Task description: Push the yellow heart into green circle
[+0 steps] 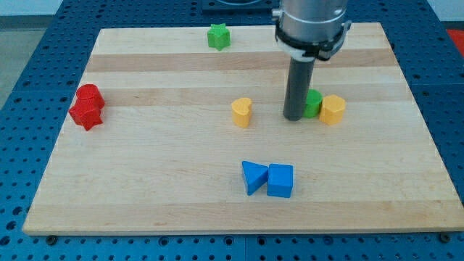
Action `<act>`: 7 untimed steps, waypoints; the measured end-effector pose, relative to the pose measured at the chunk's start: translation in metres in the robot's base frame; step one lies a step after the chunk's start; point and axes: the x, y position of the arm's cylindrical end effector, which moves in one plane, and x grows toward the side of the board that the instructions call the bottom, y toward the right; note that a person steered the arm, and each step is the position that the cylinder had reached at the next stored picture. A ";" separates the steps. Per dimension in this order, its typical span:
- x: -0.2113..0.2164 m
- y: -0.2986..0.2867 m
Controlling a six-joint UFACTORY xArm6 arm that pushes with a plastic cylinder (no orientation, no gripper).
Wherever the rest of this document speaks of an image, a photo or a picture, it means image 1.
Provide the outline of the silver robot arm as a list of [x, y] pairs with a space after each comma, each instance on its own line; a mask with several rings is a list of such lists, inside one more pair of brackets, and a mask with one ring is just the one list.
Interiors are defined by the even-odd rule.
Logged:
[[343, 46], [351, 22], [347, 0], [281, 0], [272, 10], [275, 40], [298, 62], [327, 61]]

